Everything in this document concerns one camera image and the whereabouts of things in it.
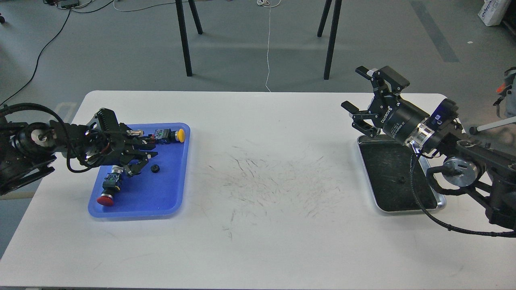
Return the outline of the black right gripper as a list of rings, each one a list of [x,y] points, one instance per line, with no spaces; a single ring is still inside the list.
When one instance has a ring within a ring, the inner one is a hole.
[[[374,97],[366,110],[359,110],[349,101],[341,103],[350,113],[353,128],[371,138],[382,130],[402,145],[424,145],[431,139],[432,129],[427,125],[430,115],[401,98],[401,91],[410,85],[405,77],[390,66],[360,66],[355,72],[371,82]]]

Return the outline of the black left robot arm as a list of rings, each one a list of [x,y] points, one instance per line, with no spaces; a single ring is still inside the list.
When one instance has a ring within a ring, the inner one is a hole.
[[[53,116],[48,123],[9,122],[9,114],[41,111]],[[140,174],[157,155],[157,140],[119,123],[114,111],[99,109],[86,125],[69,124],[48,107],[21,103],[1,109],[1,195],[31,184],[54,171],[50,166],[61,152],[76,158],[85,171],[120,166],[129,176]]]

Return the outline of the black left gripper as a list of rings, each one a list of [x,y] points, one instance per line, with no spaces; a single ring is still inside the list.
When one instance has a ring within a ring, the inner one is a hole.
[[[149,163],[148,159],[138,160],[140,155],[153,158],[157,141],[140,139],[139,130],[90,130],[86,134],[83,161],[89,167],[105,165],[124,166],[128,177],[138,176]]]

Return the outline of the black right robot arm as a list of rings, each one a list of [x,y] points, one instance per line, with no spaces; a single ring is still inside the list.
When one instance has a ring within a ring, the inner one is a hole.
[[[413,150],[410,172],[420,157],[445,156],[441,166],[424,170],[429,186],[444,196],[468,195],[485,209],[490,224],[504,232],[473,231],[452,226],[424,209],[415,192],[416,204],[433,222],[448,231],[491,237],[515,237],[515,157],[483,147],[464,137],[455,101],[443,99],[432,114],[401,96],[410,82],[389,66],[356,68],[372,84],[374,97],[366,110],[349,101],[341,106],[350,113],[352,127],[370,138],[385,135]]]

